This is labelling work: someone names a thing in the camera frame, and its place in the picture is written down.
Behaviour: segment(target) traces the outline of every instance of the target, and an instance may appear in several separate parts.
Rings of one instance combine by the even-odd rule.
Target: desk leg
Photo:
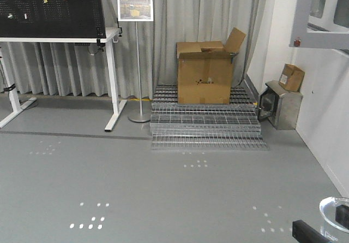
[[[119,93],[118,93],[118,85],[117,85],[117,77],[116,77],[116,66],[115,66],[115,59],[114,59],[113,40],[109,40],[106,43],[106,53],[107,53],[109,81],[110,81],[111,97],[112,97],[112,102],[113,102],[114,114],[110,118],[104,131],[111,132],[114,128],[114,125],[116,124],[116,121],[119,118],[120,113],[124,109],[127,100],[122,100],[119,104]]]
[[[14,83],[14,79],[13,79],[11,70],[7,70],[5,62],[3,62],[1,46],[0,46],[0,62],[4,71],[6,86],[10,87]],[[7,125],[12,119],[14,119],[20,113],[22,113],[23,110],[25,110],[28,106],[30,106],[36,100],[36,98],[31,98],[21,105],[16,88],[9,92],[9,99],[11,102],[13,112],[7,117],[5,117],[2,121],[0,121],[0,129],[3,128],[5,125]]]

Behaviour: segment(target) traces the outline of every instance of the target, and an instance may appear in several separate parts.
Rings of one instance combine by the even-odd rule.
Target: round base
[[[139,111],[132,111],[128,118],[132,122],[145,123],[151,120],[151,114],[149,112],[143,112],[141,115]]]

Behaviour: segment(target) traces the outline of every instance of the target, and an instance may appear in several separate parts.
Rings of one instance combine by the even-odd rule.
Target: white desk
[[[106,125],[104,131],[111,132],[116,124],[116,121],[119,118],[120,113],[124,109],[127,100],[122,100],[119,103],[119,94],[117,87],[117,77],[116,77],[116,67],[114,59],[114,50],[113,50],[113,39],[118,35],[118,29],[114,27],[106,28],[106,38],[101,38],[100,42],[106,44],[106,54],[108,61],[108,71],[109,71],[109,81],[111,87],[111,96],[113,102],[113,115],[110,118],[108,124]],[[0,42],[37,42],[37,43],[96,43],[96,38],[13,38],[13,37],[0,37]],[[7,87],[11,86],[14,83],[14,78],[10,69],[7,69],[4,62],[2,62],[5,79],[7,82]],[[19,98],[16,90],[9,92],[9,98],[13,108],[13,112],[8,115],[5,119],[0,121],[0,128],[3,128],[7,123],[19,115],[25,108],[30,106],[36,98],[31,98],[24,104],[20,105]]]

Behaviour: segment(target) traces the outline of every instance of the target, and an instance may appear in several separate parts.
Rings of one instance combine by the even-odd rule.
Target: printed logo
[[[338,241],[338,238],[336,238],[335,236],[332,236],[327,231],[325,231],[325,237],[327,237],[328,239],[331,239],[332,241]]]
[[[211,85],[214,84],[214,82],[212,81],[212,78],[208,78],[207,81],[203,81],[202,79],[199,79],[199,81],[195,81],[197,85],[200,84],[207,84],[207,85]]]

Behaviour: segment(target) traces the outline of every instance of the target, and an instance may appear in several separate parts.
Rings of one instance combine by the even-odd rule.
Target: metal cabinet
[[[295,129],[303,95],[283,89],[278,81],[266,83],[261,94],[259,119],[267,118],[278,130]]]

